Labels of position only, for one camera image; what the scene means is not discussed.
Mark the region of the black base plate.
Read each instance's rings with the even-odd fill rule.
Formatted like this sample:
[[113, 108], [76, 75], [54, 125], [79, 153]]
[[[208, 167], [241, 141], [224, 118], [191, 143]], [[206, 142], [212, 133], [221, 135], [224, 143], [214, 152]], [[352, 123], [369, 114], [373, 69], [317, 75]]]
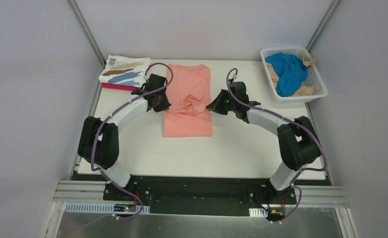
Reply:
[[125, 189], [153, 214], [249, 216], [250, 208], [297, 202], [292, 188], [276, 192], [267, 178], [132, 176]]

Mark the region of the right aluminium frame post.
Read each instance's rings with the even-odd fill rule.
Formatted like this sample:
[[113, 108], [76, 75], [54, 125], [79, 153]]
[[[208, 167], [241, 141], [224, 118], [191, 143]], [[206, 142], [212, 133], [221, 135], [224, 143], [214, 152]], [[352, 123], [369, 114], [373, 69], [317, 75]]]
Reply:
[[306, 45], [306, 49], [311, 52], [311, 50], [316, 45], [319, 37], [322, 35], [323, 30], [327, 26], [329, 20], [331, 19], [332, 15], [335, 13], [338, 5], [342, 2], [342, 0], [332, 0], [325, 11], [322, 19], [320, 20], [319, 24], [317, 25], [315, 31], [313, 32], [308, 44]]

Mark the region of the left controller board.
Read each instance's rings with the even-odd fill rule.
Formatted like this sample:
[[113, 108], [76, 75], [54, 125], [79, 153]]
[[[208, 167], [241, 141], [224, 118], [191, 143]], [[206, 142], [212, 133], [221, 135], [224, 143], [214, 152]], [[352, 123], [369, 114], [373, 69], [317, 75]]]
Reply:
[[136, 212], [136, 206], [118, 203], [113, 206], [113, 211], [117, 214], [133, 214]]

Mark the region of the aluminium frame post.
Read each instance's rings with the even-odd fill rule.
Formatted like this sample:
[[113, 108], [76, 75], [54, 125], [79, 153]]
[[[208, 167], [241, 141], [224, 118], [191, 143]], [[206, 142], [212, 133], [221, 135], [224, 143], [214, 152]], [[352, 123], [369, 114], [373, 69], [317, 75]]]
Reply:
[[311, 52], [311, 50], [316, 45], [319, 37], [322, 35], [323, 30], [327, 26], [329, 20], [331, 19], [332, 15], [335, 13], [338, 5], [342, 2], [342, 0], [332, 0], [325, 11], [322, 19], [320, 20], [319, 24], [317, 25], [315, 31], [313, 32], [308, 44], [306, 45], [306, 49]]
[[82, 33], [84, 34], [87, 42], [89, 43], [93, 53], [95, 54], [98, 62], [100, 65], [105, 68], [106, 60], [103, 57], [102, 51], [99, 47], [99, 45], [96, 42], [96, 39], [83, 15], [83, 12], [81, 11], [78, 3], [76, 0], [67, 0], [67, 4], [69, 5], [70, 10], [72, 11]]

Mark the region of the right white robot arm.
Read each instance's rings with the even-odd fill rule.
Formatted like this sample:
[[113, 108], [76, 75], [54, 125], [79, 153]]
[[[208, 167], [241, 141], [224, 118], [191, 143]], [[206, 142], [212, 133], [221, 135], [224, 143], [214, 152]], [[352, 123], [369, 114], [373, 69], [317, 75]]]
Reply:
[[231, 80], [228, 89], [222, 89], [206, 109], [219, 115], [233, 112], [245, 123], [259, 126], [277, 136], [281, 163], [265, 184], [266, 200], [285, 193], [302, 170], [321, 156], [318, 139], [307, 117], [286, 118], [259, 102], [249, 100], [246, 86], [241, 81]]

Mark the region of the blue t shirt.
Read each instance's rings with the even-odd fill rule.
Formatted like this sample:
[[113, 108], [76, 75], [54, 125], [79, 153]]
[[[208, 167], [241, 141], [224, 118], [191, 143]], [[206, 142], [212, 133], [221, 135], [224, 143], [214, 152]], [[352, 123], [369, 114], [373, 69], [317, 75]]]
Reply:
[[276, 53], [265, 58], [278, 76], [276, 92], [281, 97], [292, 96], [307, 79], [308, 67], [296, 55]]

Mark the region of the left aluminium frame post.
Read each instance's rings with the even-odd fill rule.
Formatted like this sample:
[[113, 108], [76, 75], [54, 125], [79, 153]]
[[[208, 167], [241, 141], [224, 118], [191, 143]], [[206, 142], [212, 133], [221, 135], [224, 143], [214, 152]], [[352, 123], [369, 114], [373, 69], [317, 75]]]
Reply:
[[99, 45], [96, 42], [96, 39], [83, 15], [83, 12], [81, 11], [78, 3], [76, 0], [67, 0], [67, 4], [69, 5], [70, 10], [72, 11], [82, 33], [84, 34], [87, 42], [89, 43], [93, 53], [95, 54], [98, 62], [100, 65], [105, 68], [106, 60], [103, 57], [102, 51], [99, 47]]

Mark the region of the folded white printed t shirt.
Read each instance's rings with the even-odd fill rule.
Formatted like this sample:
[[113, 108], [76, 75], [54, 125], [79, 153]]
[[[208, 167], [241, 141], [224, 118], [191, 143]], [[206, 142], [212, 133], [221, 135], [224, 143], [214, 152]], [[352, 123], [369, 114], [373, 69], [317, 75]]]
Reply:
[[109, 55], [106, 66], [99, 76], [99, 81], [106, 84], [139, 88], [146, 82], [145, 73], [150, 64], [150, 58]]

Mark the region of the controller board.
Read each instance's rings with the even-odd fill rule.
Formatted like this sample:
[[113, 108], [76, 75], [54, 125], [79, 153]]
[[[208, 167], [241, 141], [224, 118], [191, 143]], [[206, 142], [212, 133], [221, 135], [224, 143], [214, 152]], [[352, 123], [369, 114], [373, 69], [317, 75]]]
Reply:
[[133, 214], [136, 212], [136, 206], [118, 203], [113, 206], [113, 211], [117, 214]]
[[274, 210], [270, 210], [269, 213], [268, 213], [268, 216], [267, 218], [269, 220], [274, 220], [274, 221], [278, 221], [278, 220], [281, 220], [285, 217], [285, 210], [283, 209], [274, 209]]

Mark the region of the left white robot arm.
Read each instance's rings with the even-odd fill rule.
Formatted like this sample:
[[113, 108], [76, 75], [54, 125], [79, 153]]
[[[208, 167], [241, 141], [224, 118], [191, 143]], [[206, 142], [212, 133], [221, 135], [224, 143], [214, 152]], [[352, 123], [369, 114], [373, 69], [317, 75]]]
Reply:
[[162, 112], [170, 107], [166, 96], [167, 79], [151, 74], [146, 83], [131, 92], [127, 101], [100, 118], [84, 120], [77, 154], [90, 163], [93, 171], [104, 173], [109, 181], [126, 187], [131, 174], [118, 161], [119, 134], [131, 122], [150, 110]]

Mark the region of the pink t shirt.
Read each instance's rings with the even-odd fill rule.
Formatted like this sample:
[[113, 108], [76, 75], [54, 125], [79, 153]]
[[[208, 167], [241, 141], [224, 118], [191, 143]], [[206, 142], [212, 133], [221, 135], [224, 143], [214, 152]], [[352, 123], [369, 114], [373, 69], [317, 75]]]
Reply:
[[166, 88], [171, 106], [164, 114], [163, 136], [210, 137], [213, 135], [211, 112], [211, 70], [197, 66], [169, 65], [172, 83]]

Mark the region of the right controller board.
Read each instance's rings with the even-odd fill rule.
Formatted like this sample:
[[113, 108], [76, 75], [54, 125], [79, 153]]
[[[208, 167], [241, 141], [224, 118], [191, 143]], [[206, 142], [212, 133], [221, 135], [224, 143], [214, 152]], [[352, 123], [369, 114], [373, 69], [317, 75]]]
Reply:
[[283, 209], [274, 209], [274, 210], [270, 210], [269, 213], [268, 213], [268, 216], [267, 218], [269, 220], [274, 220], [274, 221], [278, 221], [278, 220], [281, 220], [285, 217], [285, 210]]

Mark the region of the beige t shirt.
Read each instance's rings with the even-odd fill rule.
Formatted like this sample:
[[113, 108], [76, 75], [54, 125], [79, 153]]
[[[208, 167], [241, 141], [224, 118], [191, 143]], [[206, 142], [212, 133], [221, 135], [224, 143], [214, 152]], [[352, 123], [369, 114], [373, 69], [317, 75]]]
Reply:
[[[311, 57], [308, 57], [307, 55], [298, 55], [298, 57], [300, 59], [303, 60], [303, 63], [305, 64], [305, 66], [308, 67], [308, 69], [310, 67], [314, 67], [315, 66], [315, 60]], [[271, 77], [271, 80], [273, 82], [273, 85], [274, 87], [276, 88], [277, 86], [277, 83], [278, 83], [278, 76], [276, 75], [272, 65], [270, 63], [267, 63], [266, 62], [266, 65], [267, 65], [267, 68], [269, 70], [269, 73], [270, 73], [270, 77]], [[312, 84], [310, 86], [307, 86], [305, 85], [305, 83], [302, 83], [301, 87], [299, 88], [299, 90], [297, 90], [292, 96], [290, 97], [298, 97], [298, 96], [312, 96], [314, 93], [316, 93], [319, 89], [318, 85], [317, 84]]]

